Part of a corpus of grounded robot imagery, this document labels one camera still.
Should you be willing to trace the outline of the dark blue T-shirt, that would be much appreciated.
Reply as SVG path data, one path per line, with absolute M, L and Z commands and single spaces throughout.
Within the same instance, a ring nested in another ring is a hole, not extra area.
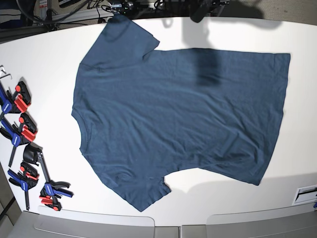
M 138 211 L 170 193 L 164 177 L 177 171 L 259 185 L 279 136 L 290 54 L 158 46 L 117 14 L 79 64 L 72 116 L 96 175 Z

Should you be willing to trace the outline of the blue red bar clamp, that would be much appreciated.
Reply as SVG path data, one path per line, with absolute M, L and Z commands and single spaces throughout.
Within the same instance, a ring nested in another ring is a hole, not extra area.
M 31 104 L 31 95 L 24 81 L 19 81 L 15 87 L 15 92 L 6 92 L 2 85 L 0 85 L 0 119 L 4 118 L 6 114 L 20 114 L 27 111 Z
M 34 188 L 38 183 L 39 174 L 37 170 L 29 163 L 22 161 L 20 164 L 20 171 L 15 173 L 9 169 L 7 171 L 10 176 L 9 182 L 15 186 L 20 187 L 24 191 L 26 210 L 29 211 L 29 190 Z
M 20 115 L 19 123 L 19 127 L 17 127 L 14 124 L 10 124 L 5 117 L 1 119 L 2 127 L 0 128 L 0 133 L 9 139 L 13 145 L 8 163 L 9 167 L 12 166 L 17 147 L 30 144 L 35 140 L 37 134 L 37 126 L 27 113 Z
M 73 192 L 67 190 L 67 188 L 70 187 L 70 183 L 64 181 L 55 182 L 50 178 L 43 152 L 38 147 L 32 146 L 31 144 L 27 145 L 23 152 L 23 160 L 29 164 L 41 165 L 45 178 L 45 184 L 39 196 L 41 203 L 55 211 L 60 211 L 62 205 L 59 199 L 63 196 L 69 198 L 73 196 Z

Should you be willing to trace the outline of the bottom blue red bar clamp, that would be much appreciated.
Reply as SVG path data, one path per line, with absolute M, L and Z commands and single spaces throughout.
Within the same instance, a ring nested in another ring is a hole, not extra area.
M 73 192 L 67 190 L 67 188 L 70 187 L 70 183 L 64 181 L 55 182 L 50 178 L 43 152 L 38 147 L 32 146 L 31 144 L 27 145 L 23 152 L 23 160 L 29 164 L 41 165 L 45 178 L 45 184 L 39 196 L 41 203 L 55 211 L 60 211 L 62 205 L 59 199 L 63 196 L 69 198 L 73 196 Z

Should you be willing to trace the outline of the top blue red bar clamp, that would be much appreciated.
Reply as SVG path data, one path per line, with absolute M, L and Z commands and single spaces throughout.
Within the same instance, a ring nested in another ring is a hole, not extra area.
M 24 81 L 19 81 L 15 87 L 15 92 L 6 92 L 2 85 L 0 85 L 0 119 L 4 118 L 6 114 L 20 114 L 27 111 L 31 104 L 31 95 Z

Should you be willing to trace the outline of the left grey chair back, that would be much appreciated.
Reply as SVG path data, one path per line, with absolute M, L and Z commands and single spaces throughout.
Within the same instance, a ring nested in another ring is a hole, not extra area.
M 178 238 L 178 227 L 156 227 L 150 217 L 119 216 L 39 206 L 23 212 L 10 238 Z

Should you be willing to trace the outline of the grey chair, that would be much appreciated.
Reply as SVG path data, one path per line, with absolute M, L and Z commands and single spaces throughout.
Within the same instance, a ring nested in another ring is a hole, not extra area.
M 156 227 L 150 217 L 119 216 L 39 206 L 23 212 L 10 238 L 178 238 L 178 227 Z
M 182 238 L 315 238 L 312 204 L 254 212 L 216 214 L 205 225 L 183 225 Z

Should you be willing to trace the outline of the metal hex key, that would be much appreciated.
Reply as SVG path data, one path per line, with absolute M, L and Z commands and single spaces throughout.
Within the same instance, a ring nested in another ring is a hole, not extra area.
M 4 66 L 1 65 L 1 66 L 0 66 L 0 79 L 3 79 L 3 78 L 5 78 L 5 77 L 9 77 L 10 79 L 12 79 L 11 74 L 10 74 L 10 73 L 7 73 L 6 70 L 5 70 L 5 68 L 4 68 Z

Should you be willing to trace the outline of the right grey chair back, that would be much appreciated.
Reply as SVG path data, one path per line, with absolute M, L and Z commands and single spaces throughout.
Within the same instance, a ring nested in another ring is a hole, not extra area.
M 216 214 L 205 225 L 183 225 L 182 238 L 315 238 L 312 204 L 254 212 Z

